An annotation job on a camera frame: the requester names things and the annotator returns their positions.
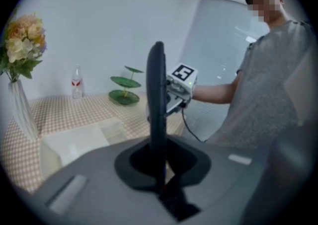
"artificial flower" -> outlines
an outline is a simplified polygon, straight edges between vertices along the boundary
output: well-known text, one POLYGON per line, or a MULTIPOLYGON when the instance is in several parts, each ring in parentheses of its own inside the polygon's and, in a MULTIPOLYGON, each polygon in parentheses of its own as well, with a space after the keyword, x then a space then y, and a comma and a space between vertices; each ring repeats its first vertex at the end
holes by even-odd
POLYGON ((7 55, 9 57, 10 63, 14 63, 16 60, 25 59, 28 57, 27 54, 23 50, 20 50, 18 52, 8 50, 7 55))
POLYGON ((28 28, 28 37, 29 39, 35 39, 39 37, 43 32, 43 23, 41 21, 37 21, 35 24, 32 24, 28 28))
POLYGON ((30 42, 29 39, 24 39, 23 43, 23 50, 28 53, 33 49, 33 44, 30 42))
POLYGON ((8 26, 8 39, 18 38, 23 39, 26 36, 25 28, 16 21, 11 22, 8 26))
POLYGON ((41 34, 41 36, 38 36, 35 40, 34 40, 34 44, 39 44, 39 47, 42 48, 45 45, 45 35, 41 34))
POLYGON ((32 24, 37 22, 35 15, 24 15, 19 17, 16 22, 19 23, 25 30, 27 30, 32 24))
POLYGON ((23 43, 21 39, 18 38, 11 38, 5 41, 5 47, 12 52, 18 52, 23 50, 23 43))

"cable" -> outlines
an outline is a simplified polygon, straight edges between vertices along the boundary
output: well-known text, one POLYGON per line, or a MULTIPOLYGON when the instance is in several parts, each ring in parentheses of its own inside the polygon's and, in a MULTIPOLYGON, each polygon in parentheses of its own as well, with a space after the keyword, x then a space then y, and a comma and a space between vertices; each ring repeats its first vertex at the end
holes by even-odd
POLYGON ((202 142, 202 141, 189 129, 189 126, 187 125, 187 122, 186 122, 185 119, 184 119, 183 109, 182 109, 182 118, 183 118, 184 124, 185 124, 187 130, 189 131, 189 133, 191 133, 191 134, 197 139, 197 141, 202 142))

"gray t-shirt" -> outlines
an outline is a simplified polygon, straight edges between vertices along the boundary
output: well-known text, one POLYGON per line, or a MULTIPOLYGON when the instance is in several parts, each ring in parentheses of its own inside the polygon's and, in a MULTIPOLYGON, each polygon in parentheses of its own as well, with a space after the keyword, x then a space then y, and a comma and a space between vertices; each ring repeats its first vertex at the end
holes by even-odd
POLYGON ((228 115, 207 142, 255 148, 297 125, 298 114, 284 83, 315 42, 308 24, 290 20, 250 44, 228 115))

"checkered tablecloth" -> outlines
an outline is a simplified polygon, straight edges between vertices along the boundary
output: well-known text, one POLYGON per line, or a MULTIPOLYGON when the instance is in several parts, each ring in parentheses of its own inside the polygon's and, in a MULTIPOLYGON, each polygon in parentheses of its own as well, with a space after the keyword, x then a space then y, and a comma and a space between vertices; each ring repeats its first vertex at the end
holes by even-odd
MULTIPOLYGON (((139 103, 121 106, 109 100, 107 94, 87 95, 79 103, 71 97, 56 96, 30 101, 30 107, 38 127, 40 137, 30 142, 12 119, 1 147, 2 164, 17 186, 33 193, 42 183, 40 171, 40 142, 49 134, 92 124, 117 117, 123 122, 128 139, 149 135, 146 119, 145 95, 139 95, 139 103)), ((167 119, 167 133, 181 135, 183 121, 180 114, 172 114, 167 119)))

